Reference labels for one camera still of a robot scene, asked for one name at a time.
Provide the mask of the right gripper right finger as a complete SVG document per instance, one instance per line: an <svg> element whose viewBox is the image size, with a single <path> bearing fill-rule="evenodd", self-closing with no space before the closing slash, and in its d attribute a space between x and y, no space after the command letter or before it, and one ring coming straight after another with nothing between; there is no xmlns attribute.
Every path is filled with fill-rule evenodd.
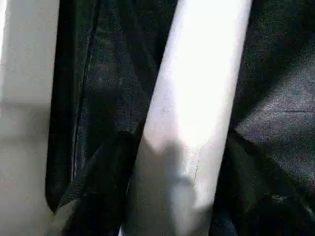
<svg viewBox="0 0 315 236"><path fill-rule="evenodd" d="M209 235L313 236L315 212L253 143L228 137Z"/></svg>

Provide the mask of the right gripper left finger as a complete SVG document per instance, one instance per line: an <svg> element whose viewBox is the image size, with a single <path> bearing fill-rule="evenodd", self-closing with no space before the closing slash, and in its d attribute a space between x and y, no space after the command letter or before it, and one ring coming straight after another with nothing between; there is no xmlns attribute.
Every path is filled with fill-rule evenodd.
<svg viewBox="0 0 315 236"><path fill-rule="evenodd" d="M61 205L76 201L63 236L117 236L138 143L128 132L105 140L64 194Z"/></svg>

